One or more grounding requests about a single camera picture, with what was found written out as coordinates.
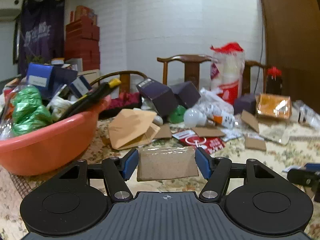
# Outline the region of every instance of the stacked red box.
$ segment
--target stacked red box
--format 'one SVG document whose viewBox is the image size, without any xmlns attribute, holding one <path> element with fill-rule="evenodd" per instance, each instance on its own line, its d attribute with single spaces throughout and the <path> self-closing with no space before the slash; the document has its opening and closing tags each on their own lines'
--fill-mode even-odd
<svg viewBox="0 0 320 240">
<path fill-rule="evenodd" d="M 100 28 L 87 16 L 66 26 L 65 60 L 82 58 L 83 71 L 100 69 Z"/>
</svg>

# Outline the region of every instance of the orange plastic basin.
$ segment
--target orange plastic basin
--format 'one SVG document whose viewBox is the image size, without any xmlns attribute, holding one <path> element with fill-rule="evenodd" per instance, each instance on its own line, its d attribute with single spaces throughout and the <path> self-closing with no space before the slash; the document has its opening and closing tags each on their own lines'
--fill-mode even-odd
<svg viewBox="0 0 320 240">
<path fill-rule="evenodd" d="M 99 113 L 109 107 L 107 96 L 88 111 L 31 133 L 0 141 L 0 165 L 17 175 L 53 171 L 80 155 L 95 135 Z"/>
</svg>

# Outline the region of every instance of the red bottle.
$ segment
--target red bottle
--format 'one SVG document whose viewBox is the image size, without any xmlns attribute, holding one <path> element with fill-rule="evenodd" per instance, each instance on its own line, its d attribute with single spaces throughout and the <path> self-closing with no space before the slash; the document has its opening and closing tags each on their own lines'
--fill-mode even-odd
<svg viewBox="0 0 320 240">
<path fill-rule="evenodd" d="M 282 71 L 276 67 L 267 70 L 267 94 L 281 95 L 282 92 Z"/>
</svg>

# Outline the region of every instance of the black cable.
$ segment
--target black cable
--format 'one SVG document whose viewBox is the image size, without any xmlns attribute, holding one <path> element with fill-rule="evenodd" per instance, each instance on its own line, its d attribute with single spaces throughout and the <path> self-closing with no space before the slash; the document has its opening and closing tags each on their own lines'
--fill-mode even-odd
<svg viewBox="0 0 320 240">
<path fill-rule="evenodd" d="M 263 15 L 262 15 L 261 55 L 260 55 L 260 61 L 259 61 L 260 64 L 261 64 L 262 54 L 263 54 L 263 30 L 264 30 L 264 23 L 263 23 Z M 260 67 L 259 67 L 259 70 L 258 70 L 258 76 L 257 76 L 256 86 L 254 87 L 254 92 L 253 92 L 253 94 L 255 94 L 255 93 L 256 93 L 256 90 L 257 90 L 257 85 L 258 85 L 258 80 L 259 80 L 259 74 L 260 74 Z"/>
</svg>

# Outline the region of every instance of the crosshair mark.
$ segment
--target crosshair mark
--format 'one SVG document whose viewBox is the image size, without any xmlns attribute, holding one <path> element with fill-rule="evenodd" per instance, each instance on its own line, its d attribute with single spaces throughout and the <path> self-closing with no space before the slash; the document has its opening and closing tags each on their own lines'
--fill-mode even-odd
<svg viewBox="0 0 320 240">
<path fill-rule="evenodd" d="M 170 195 L 165 195 L 165 196 L 163 196 L 163 198 L 164 199 L 166 199 L 166 200 L 168 200 L 168 199 L 170 199 L 170 198 L 172 198 Z"/>
</svg>

